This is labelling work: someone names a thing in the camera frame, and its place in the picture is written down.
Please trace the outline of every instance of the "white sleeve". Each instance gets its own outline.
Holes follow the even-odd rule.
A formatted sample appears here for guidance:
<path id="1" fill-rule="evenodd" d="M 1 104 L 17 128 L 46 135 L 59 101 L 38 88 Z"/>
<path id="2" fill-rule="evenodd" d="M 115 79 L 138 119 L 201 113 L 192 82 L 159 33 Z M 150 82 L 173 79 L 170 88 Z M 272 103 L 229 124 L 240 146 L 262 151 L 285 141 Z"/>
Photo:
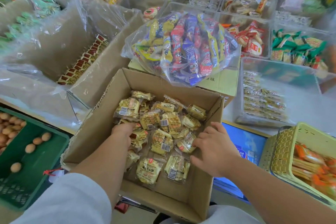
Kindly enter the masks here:
<path id="1" fill-rule="evenodd" d="M 85 175 L 66 174 L 11 224 L 110 224 L 112 208 L 105 191 Z"/>

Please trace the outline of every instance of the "yellow woven plastic basket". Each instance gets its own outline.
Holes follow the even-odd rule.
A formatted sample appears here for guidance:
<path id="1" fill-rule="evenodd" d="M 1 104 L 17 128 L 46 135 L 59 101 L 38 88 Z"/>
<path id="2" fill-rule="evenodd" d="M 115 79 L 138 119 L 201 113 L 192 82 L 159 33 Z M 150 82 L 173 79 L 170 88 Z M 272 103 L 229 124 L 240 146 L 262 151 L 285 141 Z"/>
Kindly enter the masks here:
<path id="1" fill-rule="evenodd" d="M 333 209 L 336 201 L 312 188 L 292 174 L 292 162 L 295 142 L 305 144 L 309 149 L 325 156 L 336 158 L 336 139 L 303 122 L 285 129 L 278 135 L 268 138 L 263 149 L 259 167 L 278 178 L 293 184 L 317 197 Z"/>

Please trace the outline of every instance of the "green tray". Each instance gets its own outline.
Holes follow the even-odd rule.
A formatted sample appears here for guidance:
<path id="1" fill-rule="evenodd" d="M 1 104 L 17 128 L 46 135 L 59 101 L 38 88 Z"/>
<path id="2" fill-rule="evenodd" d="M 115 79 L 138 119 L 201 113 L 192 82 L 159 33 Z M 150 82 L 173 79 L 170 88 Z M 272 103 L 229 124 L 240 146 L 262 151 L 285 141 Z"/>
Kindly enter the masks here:
<path id="1" fill-rule="evenodd" d="M 66 133 L 23 114 L 1 107 L 0 111 L 27 122 L 0 155 L 0 203 L 11 209 L 23 211 L 43 193 L 46 188 L 44 182 L 48 178 L 43 172 L 53 169 L 57 164 L 70 138 Z M 33 153 L 27 154 L 26 146 L 45 132 L 52 133 L 50 140 L 37 145 Z M 12 173 L 11 165 L 15 162 L 20 162 L 22 168 L 19 172 Z"/>

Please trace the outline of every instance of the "egg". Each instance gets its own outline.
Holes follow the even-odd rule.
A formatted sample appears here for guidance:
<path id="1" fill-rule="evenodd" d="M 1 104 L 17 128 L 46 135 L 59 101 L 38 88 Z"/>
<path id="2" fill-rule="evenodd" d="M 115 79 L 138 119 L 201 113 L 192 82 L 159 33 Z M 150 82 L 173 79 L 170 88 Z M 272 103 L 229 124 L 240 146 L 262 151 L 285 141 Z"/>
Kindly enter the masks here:
<path id="1" fill-rule="evenodd" d="M 14 124 L 14 122 L 18 119 L 18 117 L 15 117 L 15 116 L 12 116 L 10 119 L 9 119 L 9 123 L 11 124 Z"/>
<path id="2" fill-rule="evenodd" d="M 35 151 L 35 149 L 36 149 L 35 144 L 31 143 L 26 146 L 25 151 L 26 153 L 32 153 L 33 151 Z"/>
<path id="3" fill-rule="evenodd" d="M 20 131 L 22 129 L 22 127 L 20 125 L 14 125 L 12 127 L 12 129 L 15 130 L 15 131 Z"/>
<path id="4" fill-rule="evenodd" d="M 13 132 L 11 132 L 11 133 L 8 135 L 8 138 L 9 138 L 9 139 L 12 139 L 12 138 L 16 137 L 17 134 L 18 134 L 17 131 L 13 131 Z"/>
<path id="5" fill-rule="evenodd" d="M 44 133 L 41 138 L 43 141 L 46 142 L 46 141 L 49 141 L 50 137 L 51 137 L 51 133 L 47 132 L 47 133 Z"/>
<path id="6" fill-rule="evenodd" d="M 17 120 L 14 121 L 14 124 L 15 125 L 20 125 L 22 122 L 23 122 L 23 120 L 17 119 Z"/>
<path id="7" fill-rule="evenodd" d="M 21 170 L 21 167 L 21 163 L 16 162 L 10 167 L 10 170 L 12 171 L 12 173 L 17 173 Z"/>
<path id="8" fill-rule="evenodd" d="M 11 118 L 11 116 L 8 113 L 2 113 L 0 114 L 0 119 L 2 120 L 9 120 Z"/>
<path id="9" fill-rule="evenodd" d="M 33 140 L 33 144 L 35 145 L 39 145 L 43 143 L 43 140 L 40 138 L 40 137 L 36 137 L 34 140 Z"/>
<path id="10" fill-rule="evenodd" d="M 8 139 L 6 145 L 8 146 L 8 145 L 13 141 L 13 139 L 14 139 L 14 138 L 10 138 L 10 139 Z"/>
<path id="11" fill-rule="evenodd" d="M 7 143 L 8 137 L 4 134 L 0 134 L 0 143 Z"/>
<path id="12" fill-rule="evenodd" d="M 6 127 L 6 128 L 4 128 L 3 130 L 2 130 L 2 133 L 4 134 L 4 135 L 6 135 L 6 136 L 8 136 L 10 133 L 12 133 L 13 132 L 13 130 L 11 129 L 11 128 L 9 128 L 9 127 Z"/>

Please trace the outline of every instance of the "barcode label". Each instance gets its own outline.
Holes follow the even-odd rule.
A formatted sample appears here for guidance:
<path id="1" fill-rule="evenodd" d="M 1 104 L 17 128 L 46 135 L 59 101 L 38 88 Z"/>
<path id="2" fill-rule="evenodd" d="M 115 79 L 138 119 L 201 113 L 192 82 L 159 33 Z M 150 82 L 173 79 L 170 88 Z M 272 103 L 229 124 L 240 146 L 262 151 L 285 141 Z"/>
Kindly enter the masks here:
<path id="1" fill-rule="evenodd" d="M 127 110 L 128 110 L 127 107 L 121 107 L 119 114 L 125 116 L 127 114 Z"/>
<path id="2" fill-rule="evenodd" d="M 177 173 L 177 170 L 171 168 L 171 169 L 169 170 L 168 179 L 175 180 L 176 173 Z"/>
<path id="3" fill-rule="evenodd" d="M 162 143 L 161 144 L 161 150 L 170 152 L 171 146 L 169 144 Z"/>
<path id="4" fill-rule="evenodd" d="M 168 126 L 168 120 L 160 120 L 161 126 Z"/>

